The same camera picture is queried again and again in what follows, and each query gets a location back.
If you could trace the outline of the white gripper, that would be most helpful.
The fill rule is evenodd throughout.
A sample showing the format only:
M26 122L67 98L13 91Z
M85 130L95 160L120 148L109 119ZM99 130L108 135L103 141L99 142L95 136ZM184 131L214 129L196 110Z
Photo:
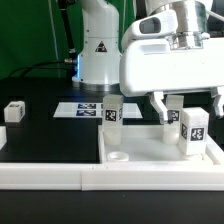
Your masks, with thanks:
M169 122L163 92L211 88L215 114L223 117L224 41L205 41L202 49L191 50L171 50L166 41L135 41L120 60L121 92L128 97L152 92L150 104L161 124Z

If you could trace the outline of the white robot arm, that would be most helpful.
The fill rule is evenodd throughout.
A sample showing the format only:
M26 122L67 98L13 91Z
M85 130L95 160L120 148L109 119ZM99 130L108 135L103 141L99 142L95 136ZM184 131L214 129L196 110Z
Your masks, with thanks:
M147 95L162 123L170 123L171 110L163 104L167 94L209 92L214 112L224 116L224 38L212 38L207 29L214 0L133 0L146 14L119 38L119 13L106 0L58 0L62 17L81 4L84 47L77 53L69 41L73 82L85 89L108 91L118 86L128 96Z

